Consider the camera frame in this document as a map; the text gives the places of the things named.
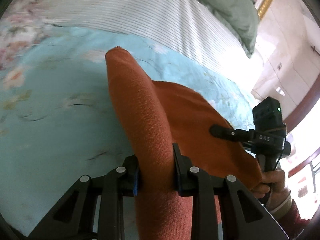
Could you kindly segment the right hand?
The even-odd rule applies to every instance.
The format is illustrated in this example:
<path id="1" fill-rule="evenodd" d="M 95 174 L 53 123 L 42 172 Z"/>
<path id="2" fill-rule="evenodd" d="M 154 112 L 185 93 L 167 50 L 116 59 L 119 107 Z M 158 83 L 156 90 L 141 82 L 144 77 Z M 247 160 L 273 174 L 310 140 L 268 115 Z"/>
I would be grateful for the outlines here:
<path id="1" fill-rule="evenodd" d="M 286 174 L 281 169 L 262 173 L 262 181 L 251 190 L 257 199 L 264 198 L 269 194 L 269 199 L 265 205 L 268 210 L 273 210 L 280 206 L 290 196 L 291 191 L 286 186 Z"/>

